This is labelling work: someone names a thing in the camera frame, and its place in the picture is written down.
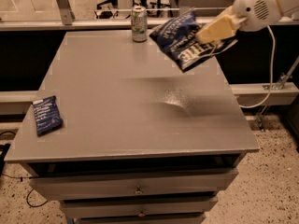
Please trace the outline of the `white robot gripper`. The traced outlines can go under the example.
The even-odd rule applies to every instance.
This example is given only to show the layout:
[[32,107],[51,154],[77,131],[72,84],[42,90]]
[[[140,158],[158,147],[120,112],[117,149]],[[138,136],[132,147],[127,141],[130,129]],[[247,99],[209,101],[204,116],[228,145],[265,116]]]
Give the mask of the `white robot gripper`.
[[299,0],[235,0],[195,35],[200,44],[235,36],[237,30],[259,31],[299,11]]

